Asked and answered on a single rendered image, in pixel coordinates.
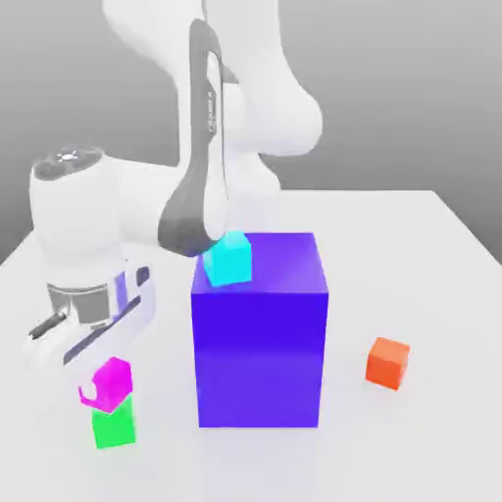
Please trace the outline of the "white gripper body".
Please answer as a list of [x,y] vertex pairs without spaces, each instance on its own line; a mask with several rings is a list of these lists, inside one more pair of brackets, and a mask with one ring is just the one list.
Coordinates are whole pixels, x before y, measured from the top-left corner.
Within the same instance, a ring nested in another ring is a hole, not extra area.
[[48,289],[51,315],[26,338],[32,386],[79,386],[120,357],[153,320],[153,287]]

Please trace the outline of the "small magenta cube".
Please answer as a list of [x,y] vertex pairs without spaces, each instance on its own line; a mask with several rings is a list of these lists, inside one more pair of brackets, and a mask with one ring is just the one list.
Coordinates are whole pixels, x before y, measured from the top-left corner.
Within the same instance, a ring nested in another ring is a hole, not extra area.
[[130,363],[112,357],[94,373],[90,382],[95,390],[95,396],[89,398],[80,386],[78,388],[80,403],[111,414],[132,392]]

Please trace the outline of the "small green cube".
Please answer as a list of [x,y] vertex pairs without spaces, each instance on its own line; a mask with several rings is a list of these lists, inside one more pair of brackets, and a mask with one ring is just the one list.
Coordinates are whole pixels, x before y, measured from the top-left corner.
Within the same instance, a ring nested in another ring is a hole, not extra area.
[[133,444],[136,431],[132,395],[111,413],[93,410],[91,422],[97,449]]

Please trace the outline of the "small cyan cube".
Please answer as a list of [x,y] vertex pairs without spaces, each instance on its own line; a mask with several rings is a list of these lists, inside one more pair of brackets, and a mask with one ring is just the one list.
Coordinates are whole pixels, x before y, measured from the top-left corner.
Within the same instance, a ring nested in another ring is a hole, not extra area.
[[252,248],[246,234],[228,231],[202,255],[203,267],[214,287],[252,280]]

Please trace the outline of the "small orange cube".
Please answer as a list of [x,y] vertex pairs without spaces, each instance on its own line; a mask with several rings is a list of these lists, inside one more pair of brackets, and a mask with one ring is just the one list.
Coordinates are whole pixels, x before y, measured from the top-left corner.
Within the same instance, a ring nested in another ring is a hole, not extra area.
[[398,390],[408,365],[410,346],[378,337],[368,355],[366,380]]

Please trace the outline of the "large blue box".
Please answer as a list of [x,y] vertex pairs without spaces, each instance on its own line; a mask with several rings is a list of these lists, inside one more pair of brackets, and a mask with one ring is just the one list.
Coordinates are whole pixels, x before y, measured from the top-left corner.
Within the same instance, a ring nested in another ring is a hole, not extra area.
[[247,235],[248,282],[212,286],[196,263],[191,318],[201,427],[319,423],[328,287],[311,232]]

